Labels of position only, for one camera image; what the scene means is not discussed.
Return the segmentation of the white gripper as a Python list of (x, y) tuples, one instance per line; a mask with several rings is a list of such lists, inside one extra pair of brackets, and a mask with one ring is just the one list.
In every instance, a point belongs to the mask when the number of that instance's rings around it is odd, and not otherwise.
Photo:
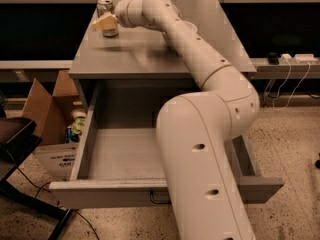
[(144, 27), (147, 20), (143, 15), (142, 5), (143, 0), (121, 0), (115, 7), (116, 17), (107, 12), (95, 19), (91, 26), (94, 31), (115, 30), (118, 23), (127, 28)]

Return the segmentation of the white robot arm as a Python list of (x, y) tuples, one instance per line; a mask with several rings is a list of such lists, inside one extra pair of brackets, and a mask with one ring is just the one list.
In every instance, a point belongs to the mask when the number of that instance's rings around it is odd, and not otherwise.
[(255, 121), (251, 83), (180, 17), (171, 0), (121, 0), (96, 19), (164, 33), (199, 89), (166, 102), (156, 132), (181, 240), (256, 240), (225, 150)]

